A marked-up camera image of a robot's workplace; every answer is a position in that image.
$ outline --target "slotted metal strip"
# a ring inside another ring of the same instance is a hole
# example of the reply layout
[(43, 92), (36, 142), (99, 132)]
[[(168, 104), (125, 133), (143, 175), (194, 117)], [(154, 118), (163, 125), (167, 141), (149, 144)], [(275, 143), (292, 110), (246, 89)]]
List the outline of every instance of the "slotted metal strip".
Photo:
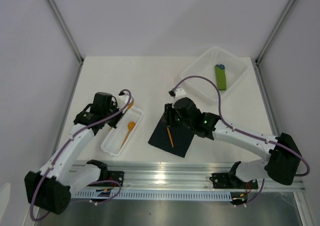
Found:
[[(114, 196), (118, 189), (110, 195), (97, 189), (83, 189), (73, 199), (107, 199)], [(178, 200), (178, 201), (232, 201), (230, 192), (217, 191), (167, 191), (167, 190), (125, 190), (115, 199), (118, 200)]]

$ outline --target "white wall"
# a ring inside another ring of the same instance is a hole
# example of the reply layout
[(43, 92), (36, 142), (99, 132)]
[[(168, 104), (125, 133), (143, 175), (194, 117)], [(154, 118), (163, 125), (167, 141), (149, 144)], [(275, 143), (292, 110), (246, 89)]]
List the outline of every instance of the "white wall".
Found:
[(84, 56), (256, 58), (288, 0), (55, 0)]
[(0, 225), (21, 225), (24, 177), (53, 150), (78, 63), (44, 0), (0, 0), (0, 187), (11, 183)]
[(295, 138), (311, 165), (304, 184), (320, 223), (319, 9), (320, 0), (298, 1), (261, 70), (280, 128)]

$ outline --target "metal frame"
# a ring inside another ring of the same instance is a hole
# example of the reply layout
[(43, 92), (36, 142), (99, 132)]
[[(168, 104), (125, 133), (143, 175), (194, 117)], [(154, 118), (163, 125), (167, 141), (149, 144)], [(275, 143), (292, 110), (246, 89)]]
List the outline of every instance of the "metal frame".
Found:
[[(79, 70), (77, 72), (72, 91), (69, 97), (67, 109), (64, 114), (63, 122), (56, 138), (55, 149), (58, 147), (63, 128), (67, 119), (68, 111), (72, 102), (72, 98), (80, 76), (84, 59), (55, 3), (54, 0), (45, 0), (56, 19), (65, 39), (72, 49), (75, 57), (79, 61)], [(281, 12), (281, 15), (272, 29), (267, 41), (265, 42), (259, 56), (253, 63), (257, 82), (260, 88), (262, 99), (265, 105), (268, 120), (270, 122), (273, 134), (279, 134), (279, 127), (275, 119), (275, 115), (270, 104), (270, 100), (266, 91), (266, 87), (261, 75), (259, 65), (264, 56), (277, 38), (279, 32), (283, 28), (288, 16), (292, 12), (298, 0), (289, 0)], [(77, 165), (73, 165), (70, 174), (76, 172), (84, 166), (85, 161), (77, 161)], [(177, 163), (130, 163), (130, 162), (106, 162), (110, 170), (121, 170), (125, 172), (124, 188), (131, 190), (170, 190), (170, 191), (212, 191), (212, 183), (209, 176), (214, 172), (228, 172), (232, 166), (230, 163), (206, 163), (206, 164), (177, 164)], [(296, 203), (301, 216), (303, 225), (314, 225), (310, 209), (306, 200), (304, 184), (301, 178), (295, 178), (291, 186), (284, 186), (267, 179), (264, 186), (264, 192), (295, 192)], [(34, 225), (26, 217), (24, 225)]]

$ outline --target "robotic arm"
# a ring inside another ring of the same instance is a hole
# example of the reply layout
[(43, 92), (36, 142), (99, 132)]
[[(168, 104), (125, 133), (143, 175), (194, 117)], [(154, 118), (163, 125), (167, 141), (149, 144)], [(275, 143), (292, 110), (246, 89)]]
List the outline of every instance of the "robotic arm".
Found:
[(270, 143), (278, 142), (301, 155), (290, 135), (265, 135), (233, 123), (227, 123), (227, 126), (219, 115), (201, 112), (195, 103), (186, 97), (182, 88), (177, 88), (174, 94), (171, 91), (171, 96), (174, 97), (174, 101), (164, 106), (162, 117), (166, 127), (184, 126), (201, 138), (227, 142), (261, 157), (250, 162), (234, 163), (228, 177), (235, 188), (243, 182), (264, 178), (271, 178), (283, 185), (292, 184), (300, 159)]
[[(72, 195), (92, 182), (107, 179), (107, 165), (97, 160), (88, 161), (73, 178), (69, 178), (68, 173), (84, 147), (105, 124), (113, 128), (117, 127), (118, 121), (134, 103), (133, 100), (130, 102), (129, 100), (131, 97), (124, 94), (123, 91), (117, 98), (104, 92), (95, 94), (93, 103), (88, 104), (73, 121), (74, 125), (63, 153), (58, 149), (38, 172), (30, 171), (25, 176), (24, 182), (29, 203), (32, 203), (36, 192), (34, 205), (58, 215), (67, 208)], [(44, 176), (39, 190), (36, 191)]]

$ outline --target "gray floor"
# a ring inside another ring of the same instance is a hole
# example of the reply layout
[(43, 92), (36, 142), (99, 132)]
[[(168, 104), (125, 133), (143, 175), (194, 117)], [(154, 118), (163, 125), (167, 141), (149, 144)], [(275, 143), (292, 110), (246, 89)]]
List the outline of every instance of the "gray floor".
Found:
[(301, 226), (292, 193), (263, 193), (247, 208), (229, 202), (112, 200), (81, 202), (36, 226)]

